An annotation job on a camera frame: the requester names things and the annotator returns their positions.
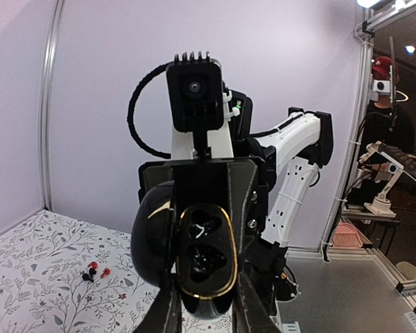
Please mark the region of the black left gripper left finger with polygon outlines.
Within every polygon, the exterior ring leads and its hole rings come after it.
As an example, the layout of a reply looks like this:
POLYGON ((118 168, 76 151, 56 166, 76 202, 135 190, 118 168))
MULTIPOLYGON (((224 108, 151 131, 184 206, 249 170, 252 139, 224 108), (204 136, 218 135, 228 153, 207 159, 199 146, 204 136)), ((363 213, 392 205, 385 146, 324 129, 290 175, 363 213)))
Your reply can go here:
POLYGON ((182 332, 181 293, 176 274, 170 273, 134 333, 182 332))

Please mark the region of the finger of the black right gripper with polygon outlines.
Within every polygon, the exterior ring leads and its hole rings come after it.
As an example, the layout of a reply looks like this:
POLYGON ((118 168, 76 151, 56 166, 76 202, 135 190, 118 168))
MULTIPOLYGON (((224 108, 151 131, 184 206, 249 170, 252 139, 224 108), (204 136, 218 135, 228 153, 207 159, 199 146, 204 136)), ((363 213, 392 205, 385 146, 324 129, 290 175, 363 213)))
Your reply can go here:
POLYGON ((255 232, 248 230, 252 192, 259 181, 258 167, 252 160, 227 161, 228 212, 231 218, 238 273, 243 271, 255 232))
POLYGON ((173 279, 173 266, 176 258, 176 248, 178 243, 178 209, 175 196, 172 195, 169 201, 168 220, 166 225, 166 238, 164 250, 164 271, 162 273, 159 287, 162 289, 173 279))

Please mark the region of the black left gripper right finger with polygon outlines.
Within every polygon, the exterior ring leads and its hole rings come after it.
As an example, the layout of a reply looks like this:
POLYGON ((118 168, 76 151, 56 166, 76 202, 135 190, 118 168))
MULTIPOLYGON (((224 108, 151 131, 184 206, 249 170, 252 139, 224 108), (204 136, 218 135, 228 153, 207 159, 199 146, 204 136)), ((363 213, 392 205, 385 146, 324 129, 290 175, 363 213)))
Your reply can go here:
POLYGON ((249 277, 240 272, 232 305, 232 331, 238 333, 278 333, 267 315, 249 277))

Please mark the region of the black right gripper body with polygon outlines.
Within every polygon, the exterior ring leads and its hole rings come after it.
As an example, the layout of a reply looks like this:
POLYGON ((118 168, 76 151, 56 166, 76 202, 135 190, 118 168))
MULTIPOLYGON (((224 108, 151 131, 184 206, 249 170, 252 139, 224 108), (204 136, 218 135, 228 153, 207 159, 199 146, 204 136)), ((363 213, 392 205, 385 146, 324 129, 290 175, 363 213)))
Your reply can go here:
POLYGON ((259 188, 263 165, 259 157, 146 162, 138 171, 139 196, 173 181, 178 214, 192 205, 209 203, 222 207, 231 221, 242 222, 248 215, 252 192, 259 188))

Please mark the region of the black earbud red tip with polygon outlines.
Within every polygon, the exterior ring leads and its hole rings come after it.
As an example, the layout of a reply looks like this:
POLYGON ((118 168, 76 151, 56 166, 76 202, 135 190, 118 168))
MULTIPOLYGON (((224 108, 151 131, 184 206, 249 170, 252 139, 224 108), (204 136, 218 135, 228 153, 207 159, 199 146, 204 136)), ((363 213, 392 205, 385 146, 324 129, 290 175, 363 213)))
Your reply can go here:
POLYGON ((91 262, 87 266, 87 271, 83 272, 81 277, 83 281, 86 282, 93 282, 94 276, 96 275, 96 270, 98 268, 98 264, 96 262, 91 262))

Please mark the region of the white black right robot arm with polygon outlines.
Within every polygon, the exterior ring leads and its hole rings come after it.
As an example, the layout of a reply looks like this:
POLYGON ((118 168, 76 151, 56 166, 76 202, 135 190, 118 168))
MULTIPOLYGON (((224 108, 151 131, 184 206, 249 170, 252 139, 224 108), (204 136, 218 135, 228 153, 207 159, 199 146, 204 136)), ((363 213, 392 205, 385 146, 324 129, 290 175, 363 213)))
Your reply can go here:
POLYGON ((295 296, 285 276, 288 234, 307 189, 333 150, 331 116, 290 108, 288 118, 251 135, 244 94, 171 94, 176 132, 165 162, 139 169, 131 258, 156 287, 174 284, 184 306, 225 313, 245 273, 260 305, 295 296))

